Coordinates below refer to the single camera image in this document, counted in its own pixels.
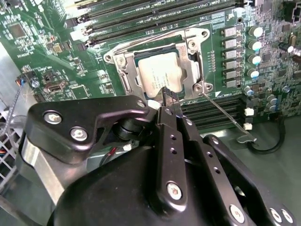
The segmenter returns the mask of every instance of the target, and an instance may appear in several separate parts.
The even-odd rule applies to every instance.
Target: motherboard
[[[281,0],[0,0],[0,42],[37,102],[166,86],[201,131],[301,114],[301,3]]]

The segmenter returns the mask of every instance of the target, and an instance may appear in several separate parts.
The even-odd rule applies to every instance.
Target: cable
[[[278,124],[279,140],[278,140],[277,144],[272,148],[269,148],[269,149],[266,149],[266,150],[260,150],[260,149],[257,149],[253,146],[253,142],[249,142],[249,143],[246,144],[246,146],[251,152],[256,153],[256,154],[271,154],[271,153],[274,153],[277,150],[279,150],[279,148],[281,148],[282,144],[284,143],[285,134],[286,134],[285,124],[284,124],[285,118],[282,114],[280,114],[273,121],[276,121],[277,124]]]

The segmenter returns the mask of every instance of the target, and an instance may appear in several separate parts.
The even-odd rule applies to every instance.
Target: chip
[[[236,27],[226,28],[224,30],[224,36],[230,37],[236,35]]]
[[[63,51],[62,45],[60,43],[53,45],[52,49],[56,53],[61,53]]]
[[[226,87],[227,88],[236,87],[236,80],[226,82]]]
[[[231,39],[224,42],[225,48],[233,48],[236,47],[236,39]]]
[[[236,68],[236,61],[226,62],[224,65],[226,69],[233,69]]]
[[[272,55],[270,53],[266,53],[262,55],[262,61],[266,62],[269,61],[271,59]]]
[[[279,71],[278,76],[282,77],[282,76],[285,76],[285,74],[286,74],[286,70],[281,70],[281,71]]]
[[[236,77],[236,71],[224,72],[226,79],[233,79]]]
[[[25,32],[20,24],[10,26],[9,30],[15,39],[25,36]]]
[[[291,29],[291,26],[289,24],[282,26],[282,32],[289,32]]]

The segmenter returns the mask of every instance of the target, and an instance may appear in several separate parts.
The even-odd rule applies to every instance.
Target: integrated circuit
[[[8,29],[15,39],[26,36],[26,34],[20,24],[12,25]]]

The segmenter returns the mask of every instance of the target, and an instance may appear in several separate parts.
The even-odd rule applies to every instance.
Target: metal lever arm
[[[270,191],[216,136],[207,135],[204,142],[215,150],[228,179],[246,196],[251,219],[259,226],[296,226],[296,219],[287,207],[277,201]]]

